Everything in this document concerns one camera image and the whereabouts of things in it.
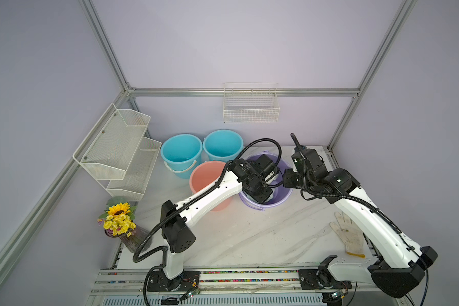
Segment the purple plastic bucket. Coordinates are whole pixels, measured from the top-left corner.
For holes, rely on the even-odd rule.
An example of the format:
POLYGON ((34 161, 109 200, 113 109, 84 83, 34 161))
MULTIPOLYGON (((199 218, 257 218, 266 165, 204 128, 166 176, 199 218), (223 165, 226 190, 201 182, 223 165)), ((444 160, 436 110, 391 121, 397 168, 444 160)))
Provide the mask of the purple plastic bucket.
MULTIPOLYGON (((246 160, 256 161, 260 156, 267 155, 274 163, 277 161, 278 155, 273 154, 269 151, 263 151, 246 158, 246 160)), ((289 188, 280 185, 276 188, 273 188, 272 196, 264 204, 259 204, 253 201, 251 197, 248 197, 245 192, 239 193, 239 197, 242 202, 251 209, 265 211, 266 209, 271 209, 283 204, 292 194, 292 190, 289 188)))

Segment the teal bucket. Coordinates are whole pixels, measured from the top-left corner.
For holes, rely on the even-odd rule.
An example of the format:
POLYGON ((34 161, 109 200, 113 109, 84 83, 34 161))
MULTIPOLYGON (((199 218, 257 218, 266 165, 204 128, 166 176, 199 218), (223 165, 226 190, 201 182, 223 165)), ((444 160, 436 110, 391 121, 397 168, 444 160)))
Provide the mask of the teal bucket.
POLYGON ((243 138, 232 130, 211 132, 203 140, 203 149, 209 161, 227 162, 235 159, 243 148, 243 138))

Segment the pink plastic bucket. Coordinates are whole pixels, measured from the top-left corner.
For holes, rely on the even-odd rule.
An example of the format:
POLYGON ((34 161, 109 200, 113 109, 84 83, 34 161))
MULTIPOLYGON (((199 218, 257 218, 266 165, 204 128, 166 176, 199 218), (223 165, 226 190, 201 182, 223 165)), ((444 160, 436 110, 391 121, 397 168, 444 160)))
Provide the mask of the pink plastic bucket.
POLYGON ((201 191, 222 174, 225 163, 222 161, 206 161, 197 166, 189 178, 189 186, 193 194, 201 191))

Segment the teal bucket being wiped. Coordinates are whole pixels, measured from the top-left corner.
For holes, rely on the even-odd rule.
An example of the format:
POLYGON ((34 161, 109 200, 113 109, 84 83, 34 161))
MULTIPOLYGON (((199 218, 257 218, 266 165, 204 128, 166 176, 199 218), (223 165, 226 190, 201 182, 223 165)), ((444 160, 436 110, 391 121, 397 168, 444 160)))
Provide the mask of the teal bucket being wiped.
POLYGON ((181 179, 189 179, 202 164, 202 141, 195 135, 180 134, 169 138, 161 146, 165 167, 181 179))

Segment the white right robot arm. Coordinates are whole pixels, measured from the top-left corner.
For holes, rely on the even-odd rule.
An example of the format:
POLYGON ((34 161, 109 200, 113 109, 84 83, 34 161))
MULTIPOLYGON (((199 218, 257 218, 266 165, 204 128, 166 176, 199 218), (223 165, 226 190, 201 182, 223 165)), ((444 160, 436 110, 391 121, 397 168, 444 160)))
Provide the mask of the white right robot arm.
POLYGON ((360 257, 360 246, 347 250, 354 260, 330 255, 319 266, 327 279, 374 284, 394 298, 406 296, 428 279, 428 269, 437 260, 437 252, 430 246, 420 246, 401 231, 347 170, 329 172, 316 150, 300 145, 291 158, 295 167, 284 171, 284 186, 335 205, 340 210, 336 215, 340 235, 358 228, 351 241, 362 245, 367 238, 377 251, 371 261, 360 257))

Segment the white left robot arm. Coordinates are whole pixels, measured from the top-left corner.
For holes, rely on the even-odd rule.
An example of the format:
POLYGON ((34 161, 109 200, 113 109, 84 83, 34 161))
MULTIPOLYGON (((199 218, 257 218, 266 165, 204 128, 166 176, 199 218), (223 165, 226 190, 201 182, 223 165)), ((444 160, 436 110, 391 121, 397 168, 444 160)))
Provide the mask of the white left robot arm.
POLYGON ((162 205, 161 234, 168 247, 163 255, 163 273, 167 279, 183 273, 184 252, 196 242, 192 227, 204 215, 242 191, 260 204, 270 199, 271 182, 279 174, 277 164, 266 154, 255 161, 229 161, 219 178, 201 191, 176 204, 167 201, 162 205))

